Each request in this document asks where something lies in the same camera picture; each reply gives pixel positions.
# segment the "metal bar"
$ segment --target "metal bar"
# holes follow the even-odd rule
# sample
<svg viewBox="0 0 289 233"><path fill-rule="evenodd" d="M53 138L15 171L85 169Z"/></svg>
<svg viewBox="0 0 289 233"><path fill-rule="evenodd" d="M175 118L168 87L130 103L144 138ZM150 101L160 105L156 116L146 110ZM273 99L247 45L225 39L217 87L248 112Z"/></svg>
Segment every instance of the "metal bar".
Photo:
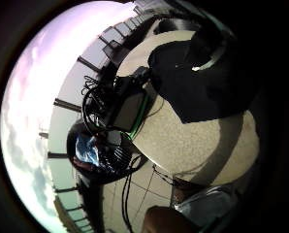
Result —
<svg viewBox="0 0 289 233"><path fill-rule="evenodd" d="M137 27L137 24L133 21L133 18L130 18L130 21Z"/></svg>
<svg viewBox="0 0 289 233"><path fill-rule="evenodd" d="M107 27L107 28L103 31L103 33L108 32L110 29L112 29L112 26Z"/></svg>
<svg viewBox="0 0 289 233"><path fill-rule="evenodd" d="M69 187L69 188L56 188L55 189L55 192L57 193L62 193L62 192L70 192L70 191L77 191L79 190L79 187L78 186L74 186L74 187Z"/></svg>
<svg viewBox="0 0 289 233"><path fill-rule="evenodd" d="M128 29L129 29L129 31L133 31L133 29L126 23L126 22L123 22L124 24L125 24L125 26L127 26L128 27Z"/></svg>
<svg viewBox="0 0 289 233"><path fill-rule="evenodd" d="M71 211L77 211L83 209L83 205L80 205L78 207L72 208L72 209L66 209L66 212L71 212Z"/></svg>
<svg viewBox="0 0 289 233"><path fill-rule="evenodd" d="M103 36L98 37L102 42L104 42L106 45L109 43Z"/></svg>
<svg viewBox="0 0 289 233"><path fill-rule="evenodd" d="M124 36L124 34L123 34L120 30L118 30L115 26L113 27L113 29L114 29L118 34L120 34L122 38L126 38L126 36Z"/></svg>
<svg viewBox="0 0 289 233"><path fill-rule="evenodd" d="M83 65L87 66L88 68L90 68L91 70L97 72L97 73L100 73L100 69L97 68L96 66L94 66L92 63L90 63L88 60L84 59L83 57L79 56L77 61L79 63L82 63Z"/></svg>
<svg viewBox="0 0 289 233"><path fill-rule="evenodd" d="M83 218L79 218L77 220L74 220L74 222L78 222L78 221L82 221L82 220L87 220L87 216L83 217Z"/></svg>
<svg viewBox="0 0 289 233"><path fill-rule="evenodd" d="M75 112L77 112L77 113L81 113L81 107L80 107L80 106L71 104L71 103L69 103L69 102L60 100L60 99L58 99L58 98L55 99L54 105L55 105L55 106L58 106L58 107L61 107L61 108L64 108L64 109L68 109L68 110L71 110L71 111L75 111Z"/></svg>
<svg viewBox="0 0 289 233"><path fill-rule="evenodd" d="M139 25L141 25L142 24L142 22L140 21L140 20L138 20L138 18L137 17L134 17L134 19L139 23Z"/></svg>
<svg viewBox="0 0 289 233"><path fill-rule="evenodd" d="M48 158L68 158L67 153L52 153L48 152Z"/></svg>
<svg viewBox="0 0 289 233"><path fill-rule="evenodd" d="M90 223L87 223L86 225L83 225L83 226L79 226L79 228L84 228L86 226L91 226Z"/></svg>

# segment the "wire bundle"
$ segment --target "wire bundle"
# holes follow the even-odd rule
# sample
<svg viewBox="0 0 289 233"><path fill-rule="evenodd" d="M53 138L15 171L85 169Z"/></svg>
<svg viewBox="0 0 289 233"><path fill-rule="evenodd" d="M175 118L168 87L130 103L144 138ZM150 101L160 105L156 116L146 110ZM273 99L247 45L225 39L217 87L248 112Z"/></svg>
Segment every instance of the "wire bundle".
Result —
<svg viewBox="0 0 289 233"><path fill-rule="evenodd" d="M141 155L137 156L136 158L132 160L131 164L129 165L129 169L133 168L134 164L137 162L137 160L140 157ZM129 220L128 210L127 210L127 203L128 203L128 196L129 196L131 181L132 181L132 173L128 174L125 180L125 184L124 184L123 191L122 191L121 211L122 211L123 220L127 226L127 229L129 230L130 233L133 233L134 231L133 231L131 222Z"/></svg>

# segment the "black cable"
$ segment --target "black cable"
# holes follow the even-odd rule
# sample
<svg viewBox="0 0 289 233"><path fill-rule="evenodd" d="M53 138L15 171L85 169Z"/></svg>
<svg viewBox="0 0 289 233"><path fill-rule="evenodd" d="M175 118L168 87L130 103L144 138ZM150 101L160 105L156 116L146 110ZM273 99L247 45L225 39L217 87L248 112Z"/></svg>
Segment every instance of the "black cable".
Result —
<svg viewBox="0 0 289 233"><path fill-rule="evenodd" d="M149 117L152 117L154 115L156 115L158 112L161 111L161 109L163 108L164 106L164 99L163 99L163 102L161 104L161 106L158 108L158 110L156 110L154 113L148 115L148 116L145 116L145 118L143 119L143 122L142 122L142 125L139 127L139 129L137 130L137 133L135 134L134 138L136 138L138 136L138 134L142 131L144 125L145 125L145 121L149 118Z"/></svg>
<svg viewBox="0 0 289 233"><path fill-rule="evenodd" d="M157 174L164 182L170 184L171 186L175 186L175 187L178 187L178 186L179 186L179 182L178 182L178 181L176 181L176 180L174 180L173 178L170 178L169 176L167 176L167 175L165 175L165 174L157 171L155 167L156 167L156 165L153 164L153 166L152 166L153 172L154 172L155 174Z"/></svg>
<svg viewBox="0 0 289 233"><path fill-rule="evenodd" d="M134 164L137 162L137 160L141 157L141 155L137 156L136 158L134 158L131 162L131 164L129 165L129 169L132 170ZM133 233L133 227L131 225L131 222L129 220L129 216L128 216L128 196L129 196L129 190L130 190L130 185L131 185L131 181L132 181L132 172L129 173L126 177L125 180L125 184L123 186L123 191L122 191L122 199L121 199L121 211L122 211L122 216L123 216L123 220L129 230L130 233Z"/></svg>
<svg viewBox="0 0 289 233"><path fill-rule="evenodd" d="M93 79L92 77L84 76L84 79L85 79L85 83L84 83L82 91L80 92L82 95L84 95L85 90L88 91L91 88L93 88L99 84L99 81Z"/></svg>

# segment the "cloud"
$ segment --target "cloud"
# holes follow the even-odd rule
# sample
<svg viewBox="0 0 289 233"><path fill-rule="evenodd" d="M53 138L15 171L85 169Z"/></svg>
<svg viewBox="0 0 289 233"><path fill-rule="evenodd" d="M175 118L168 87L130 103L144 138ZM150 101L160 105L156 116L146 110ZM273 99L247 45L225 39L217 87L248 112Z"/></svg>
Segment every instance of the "cloud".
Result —
<svg viewBox="0 0 289 233"><path fill-rule="evenodd" d="M50 216L56 216L56 212L53 208L48 206L48 197L46 196L47 183L45 172L41 167L35 169L33 173L32 188L35 190L39 203L45 208Z"/></svg>

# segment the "sky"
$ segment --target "sky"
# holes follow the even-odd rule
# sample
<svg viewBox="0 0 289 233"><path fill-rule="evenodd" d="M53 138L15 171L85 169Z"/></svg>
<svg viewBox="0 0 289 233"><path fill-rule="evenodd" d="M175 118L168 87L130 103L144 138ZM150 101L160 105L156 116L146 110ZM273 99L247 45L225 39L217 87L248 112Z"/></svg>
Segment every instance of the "sky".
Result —
<svg viewBox="0 0 289 233"><path fill-rule="evenodd" d="M26 208L49 232L66 232L53 206L47 163L54 98L77 57L108 26L132 17L134 4L92 2L76 6L46 25L27 45L11 73L0 117L5 164Z"/></svg>

